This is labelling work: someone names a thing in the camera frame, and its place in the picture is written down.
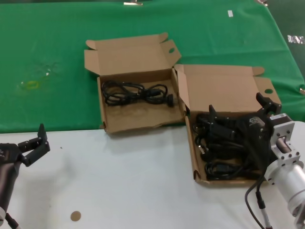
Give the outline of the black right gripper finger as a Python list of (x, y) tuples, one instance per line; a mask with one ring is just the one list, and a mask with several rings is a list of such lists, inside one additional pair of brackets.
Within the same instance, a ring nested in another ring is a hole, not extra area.
[(209, 105), (210, 133), (222, 138), (235, 138), (236, 118), (218, 115)]
[(282, 106), (273, 102), (270, 97), (264, 97), (261, 93), (257, 93), (256, 100), (261, 105), (261, 109), (256, 112), (259, 116), (270, 117), (280, 114)]

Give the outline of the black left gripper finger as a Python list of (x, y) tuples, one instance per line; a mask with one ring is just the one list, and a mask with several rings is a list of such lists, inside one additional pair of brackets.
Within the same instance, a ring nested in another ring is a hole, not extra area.
[(19, 143), (18, 148), (21, 151), (20, 161), (26, 167), (31, 166), (45, 154), (50, 152), (50, 144), (48, 142), (44, 124), (40, 124), (36, 138)]

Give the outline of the black and silver right gripper body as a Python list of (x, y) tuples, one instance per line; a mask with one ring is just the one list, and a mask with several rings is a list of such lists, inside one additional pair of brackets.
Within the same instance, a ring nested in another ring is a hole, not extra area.
[(291, 143), (295, 121), (287, 114), (274, 116), (248, 114), (237, 118), (236, 127), (263, 172), (301, 168), (300, 153)]

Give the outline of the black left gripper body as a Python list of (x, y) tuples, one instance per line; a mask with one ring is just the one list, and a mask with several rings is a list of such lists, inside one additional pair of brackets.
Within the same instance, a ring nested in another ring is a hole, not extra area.
[(0, 167), (24, 163), (22, 151), (16, 144), (0, 144)]

